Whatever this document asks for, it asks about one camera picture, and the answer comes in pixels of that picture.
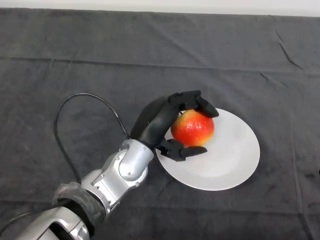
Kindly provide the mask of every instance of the dark gray fabric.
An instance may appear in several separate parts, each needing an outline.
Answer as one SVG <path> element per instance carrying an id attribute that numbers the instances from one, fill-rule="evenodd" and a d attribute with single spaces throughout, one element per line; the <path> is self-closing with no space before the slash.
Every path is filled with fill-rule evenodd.
<path id="1" fill-rule="evenodd" d="M 319 239 L 319 39 L 320 18 L 0 9 L 0 223 L 74 180 L 53 135 L 64 97 L 98 94 L 130 130 L 154 98 L 199 89 L 252 127 L 255 173 L 200 191 L 154 159 L 93 239 Z M 125 139 L 85 97 L 68 103 L 59 131 L 82 177 Z"/>

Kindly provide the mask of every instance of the black robotic finger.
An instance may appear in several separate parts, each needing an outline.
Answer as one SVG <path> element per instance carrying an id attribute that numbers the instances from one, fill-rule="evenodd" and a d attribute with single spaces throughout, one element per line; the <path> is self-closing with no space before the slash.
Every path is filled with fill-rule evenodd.
<path id="1" fill-rule="evenodd" d="M 179 155 L 181 158 L 185 159 L 187 157 L 204 154 L 206 152 L 208 152 L 208 150 L 203 146 L 190 146 L 190 147 L 180 149 Z"/>
<path id="2" fill-rule="evenodd" d="M 207 152 L 207 149 L 203 146 L 184 147 L 184 145 L 177 140 L 166 140 L 165 138 L 161 141 L 157 149 L 161 151 L 161 155 L 173 159 L 176 162 L 185 161 L 187 157 Z"/>
<path id="3" fill-rule="evenodd" d="M 219 116 L 215 107 L 202 98 L 200 90 L 177 92 L 169 96 L 168 99 L 169 102 L 172 105 L 177 106 L 180 111 L 194 109 L 208 118 Z"/>

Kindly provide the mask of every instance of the white wall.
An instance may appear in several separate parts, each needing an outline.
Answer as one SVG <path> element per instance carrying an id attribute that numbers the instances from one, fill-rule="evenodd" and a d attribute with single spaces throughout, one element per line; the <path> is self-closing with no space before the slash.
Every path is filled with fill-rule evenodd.
<path id="1" fill-rule="evenodd" d="M 0 7 L 320 17 L 320 0 L 0 0 Z"/>

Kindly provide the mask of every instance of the black wire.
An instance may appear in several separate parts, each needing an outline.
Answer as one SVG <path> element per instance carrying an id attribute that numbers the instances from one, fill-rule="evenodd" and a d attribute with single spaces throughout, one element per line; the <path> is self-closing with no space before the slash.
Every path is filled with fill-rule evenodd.
<path id="1" fill-rule="evenodd" d="M 86 93 L 86 92 L 80 92 L 80 93 L 75 93 L 75 94 L 72 94 L 70 96 L 68 96 L 65 100 L 63 100 L 63 102 L 60 104 L 60 106 L 58 107 L 58 110 L 56 111 L 56 114 L 55 114 L 55 117 L 54 117 L 54 122 L 53 122 L 53 133 L 54 133 L 54 137 L 55 137 L 55 140 L 56 140 L 56 143 L 58 144 L 58 147 L 60 148 L 63 156 L 64 156 L 64 159 L 65 161 L 69 164 L 71 170 L 73 171 L 73 174 L 75 176 L 75 179 L 77 181 L 77 183 L 81 184 L 81 177 L 80 177 L 80 174 L 78 172 L 78 170 L 76 169 L 75 165 L 72 163 L 69 155 L 67 154 L 61 140 L 60 140 L 60 137 L 59 137 L 59 134 L 58 134 L 58 119 L 59 119 L 59 116 L 60 116 L 60 112 L 62 110 L 62 108 L 64 107 L 64 105 L 71 99 L 75 98 L 75 97 L 78 97 L 78 96 L 88 96 L 88 97 L 92 97 L 92 98 L 95 98 L 95 99 L 98 99 L 99 101 L 101 101 L 102 103 L 104 103 L 105 105 L 108 106 L 108 108 L 111 109 L 111 111 L 113 112 L 113 114 L 115 115 L 118 123 L 120 124 L 120 127 L 124 133 L 124 135 L 126 136 L 127 139 L 130 139 L 130 136 L 124 126 L 124 124 L 122 123 L 120 117 L 118 116 L 116 110 L 110 105 L 110 103 L 108 103 L 106 100 L 104 100 L 103 98 L 97 96 L 97 95 L 94 95 L 94 94 L 91 94 L 91 93 Z"/>
<path id="2" fill-rule="evenodd" d="M 0 237 L 1 237 L 1 235 L 4 233 L 4 231 L 5 231 L 11 224 L 13 224 L 14 222 L 16 222 L 17 220 L 19 220 L 19 219 L 21 219 L 21 218 L 24 218 L 24 217 L 27 217 L 27 216 L 30 216 L 30 215 L 33 215 L 33 214 L 38 214 L 38 213 L 41 213 L 41 212 L 44 212 L 44 211 L 47 211 L 47 210 L 50 210 L 50 209 L 55 209 L 55 208 L 64 206 L 64 205 L 67 204 L 68 202 L 69 202 L 69 200 L 60 201 L 60 202 L 58 202 L 57 204 L 54 204 L 54 205 L 51 205 L 51 206 L 47 206 L 47 207 L 44 207 L 44 208 L 41 208 L 41 209 L 37 209 L 37 210 L 34 210 L 34 211 L 27 211 L 27 212 L 21 213 L 21 214 L 18 215 L 18 216 L 15 216 L 15 217 L 11 218 L 6 224 L 4 224 L 4 225 L 0 228 Z"/>
<path id="3" fill-rule="evenodd" d="M 101 101 L 102 103 L 104 103 L 105 105 L 107 105 L 109 107 L 109 109 L 111 109 L 111 111 L 113 112 L 113 114 L 115 115 L 118 123 L 120 124 L 120 127 L 125 135 L 125 137 L 127 139 L 130 139 L 130 136 L 124 126 L 124 124 L 122 123 L 120 117 L 118 116 L 116 110 L 110 105 L 110 103 L 108 103 L 106 100 L 104 100 L 103 98 L 97 96 L 97 95 L 94 95 L 94 94 L 91 94 L 91 93 L 86 93 L 86 92 L 80 92 L 80 93 L 75 93 L 75 94 L 72 94 L 70 96 L 68 96 L 65 100 L 63 100 L 63 102 L 60 104 L 60 106 L 58 107 L 58 110 L 56 111 L 56 114 L 55 114 L 55 117 L 54 117 L 54 121 L 53 121 L 53 133 L 54 133 L 54 137 L 55 137 L 55 140 L 56 140 L 56 143 L 58 144 L 58 147 L 60 148 L 63 156 L 64 156 L 64 159 L 65 161 L 68 163 L 68 165 L 70 166 L 71 170 L 73 171 L 74 173 L 74 176 L 75 176 L 75 179 L 76 181 L 81 184 L 81 178 L 80 178 L 80 174 L 78 172 L 78 170 L 76 169 L 75 165 L 72 163 L 69 155 L 67 154 L 61 140 L 60 140 L 60 137 L 59 137 L 59 134 L 58 134 L 58 120 L 59 120 L 59 116 L 60 116 L 60 113 L 61 113 L 61 110 L 63 108 L 63 106 L 70 100 L 70 99 L 73 99 L 75 97 L 78 97 L 78 96 L 88 96 L 88 97 L 92 97 L 92 98 L 95 98 L 95 99 L 98 99 L 99 101 Z M 57 207 L 61 207 L 61 206 L 65 206 L 66 204 L 68 203 L 68 200 L 65 200 L 65 201 L 61 201 L 55 205 L 52 205 L 52 206 L 49 206 L 49 207 L 45 207 L 45 208 L 42 208 L 42 209 L 38 209 L 38 210 L 34 210 L 34 211 L 27 211 L 27 212 L 24 212 L 24 213 L 21 213 L 20 215 L 18 216 L 15 216 L 13 217 L 12 219 L 10 219 L 5 225 L 3 225 L 2 228 L 0 228 L 0 236 L 2 235 L 2 233 L 11 225 L 13 224 L 14 222 L 16 222 L 17 220 L 23 218 L 23 217 L 27 217 L 29 215 L 32 215 L 32 214 L 37 214 L 37 213 L 40 213 L 40 212 L 43 212 L 43 211 L 47 211 L 47 210 L 50 210 L 50 209 L 54 209 L 54 208 L 57 208 Z"/>

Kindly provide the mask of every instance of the robotic hand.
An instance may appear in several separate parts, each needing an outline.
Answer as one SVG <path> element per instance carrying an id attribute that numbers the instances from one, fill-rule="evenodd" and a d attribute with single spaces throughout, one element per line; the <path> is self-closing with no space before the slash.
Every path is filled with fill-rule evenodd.
<path id="1" fill-rule="evenodd" d="M 65 205 L 45 211 L 18 240 L 89 240 L 130 189 L 138 187 L 147 177 L 148 163 L 155 149 L 175 161 L 205 153 L 204 147 L 187 147 L 165 134 L 181 111 L 194 109 L 214 118 L 218 111 L 201 92 L 187 91 L 160 97 L 148 104 L 138 117 L 118 152 L 112 154 L 102 169 L 90 172 L 81 184 L 62 184 L 53 202 Z"/>

